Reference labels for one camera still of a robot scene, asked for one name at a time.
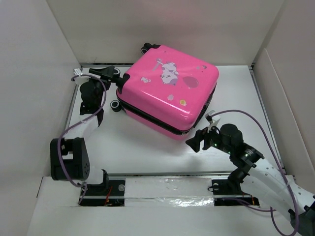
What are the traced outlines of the pink hard-shell suitcase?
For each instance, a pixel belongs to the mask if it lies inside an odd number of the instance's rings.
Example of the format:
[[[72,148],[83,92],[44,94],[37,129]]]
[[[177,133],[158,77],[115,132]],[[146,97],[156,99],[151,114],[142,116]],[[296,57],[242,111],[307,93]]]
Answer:
[[[117,100],[128,116],[183,140],[206,112],[219,70],[165,45],[145,43],[141,53],[117,80]]]

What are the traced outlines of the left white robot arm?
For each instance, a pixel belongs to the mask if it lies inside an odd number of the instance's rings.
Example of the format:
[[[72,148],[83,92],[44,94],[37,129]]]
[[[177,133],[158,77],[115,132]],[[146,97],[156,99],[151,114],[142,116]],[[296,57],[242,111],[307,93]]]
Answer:
[[[50,142],[52,179],[69,181],[82,194],[90,186],[87,179],[91,169],[85,140],[101,125],[107,91],[119,76],[120,71],[114,66],[90,69],[88,74],[77,70],[72,81],[79,85],[81,94],[79,120]]]

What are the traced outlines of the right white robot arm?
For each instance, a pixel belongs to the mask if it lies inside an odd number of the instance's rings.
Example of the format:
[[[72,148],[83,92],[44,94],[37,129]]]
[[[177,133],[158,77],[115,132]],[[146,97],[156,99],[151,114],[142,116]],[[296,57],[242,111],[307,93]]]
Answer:
[[[281,172],[258,150],[243,141],[233,124],[197,130],[186,140],[195,152],[216,148],[229,154],[236,169],[228,176],[232,193],[251,194],[282,214],[302,236],[315,234],[315,196],[294,181],[284,180]]]

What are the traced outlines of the metal base rail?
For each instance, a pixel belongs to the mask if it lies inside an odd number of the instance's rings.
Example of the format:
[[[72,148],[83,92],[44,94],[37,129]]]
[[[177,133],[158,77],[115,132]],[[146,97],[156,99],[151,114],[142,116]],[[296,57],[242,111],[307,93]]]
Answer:
[[[96,207],[207,207],[247,206],[266,212],[269,206],[227,184],[226,177],[139,176],[92,174],[80,189],[80,206]]]

